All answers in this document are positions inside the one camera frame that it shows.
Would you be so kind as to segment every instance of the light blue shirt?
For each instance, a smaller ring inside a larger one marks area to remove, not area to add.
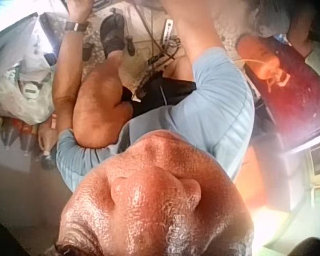
[[[124,152],[148,132],[170,130],[212,155],[235,179],[247,150],[254,121],[250,88],[242,73],[220,47],[206,50],[193,64],[197,90],[176,106],[163,106],[131,119],[117,144],[82,148],[70,130],[59,135],[57,166],[74,191],[91,169]]]

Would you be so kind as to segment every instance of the white plastic bag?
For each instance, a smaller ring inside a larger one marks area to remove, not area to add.
[[[0,115],[15,117],[34,125],[45,121],[53,112],[53,73],[48,82],[43,83],[38,97],[28,100],[20,91],[12,76],[0,79]]]

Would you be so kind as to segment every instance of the black shoe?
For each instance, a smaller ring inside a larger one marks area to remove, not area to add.
[[[100,28],[101,43],[105,57],[113,51],[123,50],[124,43],[124,17],[115,13],[105,18]]]

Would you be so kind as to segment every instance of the wristwatch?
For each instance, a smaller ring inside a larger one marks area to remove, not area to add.
[[[75,22],[67,21],[65,24],[65,31],[85,32],[88,24],[89,22],[75,23]]]

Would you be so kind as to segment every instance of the black shorts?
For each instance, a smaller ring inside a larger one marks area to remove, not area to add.
[[[161,106],[175,106],[196,90],[196,83],[162,77],[163,72],[155,73],[142,87],[145,96],[141,102],[132,101],[132,92],[123,87],[121,101],[130,101],[133,118]]]

